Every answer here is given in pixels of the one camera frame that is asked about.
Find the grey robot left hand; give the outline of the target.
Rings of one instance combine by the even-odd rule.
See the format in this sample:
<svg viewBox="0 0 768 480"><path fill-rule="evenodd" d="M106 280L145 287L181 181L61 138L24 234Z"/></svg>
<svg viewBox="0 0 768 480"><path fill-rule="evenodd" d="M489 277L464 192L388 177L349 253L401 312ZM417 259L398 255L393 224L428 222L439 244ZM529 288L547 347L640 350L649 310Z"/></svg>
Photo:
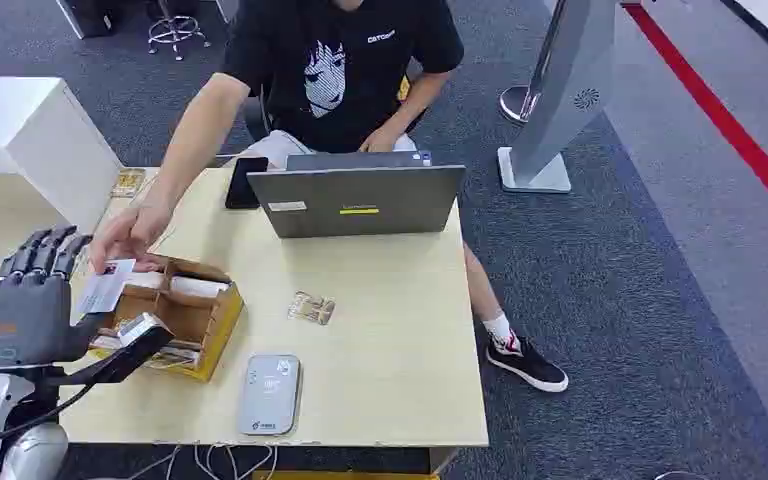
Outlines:
<svg viewBox="0 0 768 480"><path fill-rule="evenodd" d="M77 361L113 318L118 279L102 283L101 296L80 307L71 321L71 276L91 236L76 226L33 232L0 266L0 373L36 385L120 383L171 342L173 333L155 316L137 318L121 348L72 374L58 364Z"/></svg>

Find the person's right hand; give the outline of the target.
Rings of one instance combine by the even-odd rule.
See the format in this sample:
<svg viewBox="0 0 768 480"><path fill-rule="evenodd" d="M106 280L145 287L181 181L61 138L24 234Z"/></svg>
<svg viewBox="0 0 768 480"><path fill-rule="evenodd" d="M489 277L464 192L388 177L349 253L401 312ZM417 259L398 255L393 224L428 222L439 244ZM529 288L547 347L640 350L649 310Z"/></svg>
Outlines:
<svg viewBox="0 0 768 480"><path fill-rule="evenodd" d="M109 260L133 259L135 272L158 271L161 260L148 249L165 232L173 215L166 202L143 202L128 207L105 224L89 245L89 261L101 274Z"/></svg>

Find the person's left hand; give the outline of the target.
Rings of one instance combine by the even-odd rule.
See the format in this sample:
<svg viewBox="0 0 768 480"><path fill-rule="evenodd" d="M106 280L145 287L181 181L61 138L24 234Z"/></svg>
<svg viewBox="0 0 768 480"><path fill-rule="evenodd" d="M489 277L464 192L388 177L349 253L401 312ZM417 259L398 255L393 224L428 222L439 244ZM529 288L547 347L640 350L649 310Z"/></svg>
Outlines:
<svg viewBox="0 0 768 480"><path fill-rule="evenodd" d="M397 127L383 125L374 130L361 144L358 151L367 153L391 152L403 132Z"/></svg>

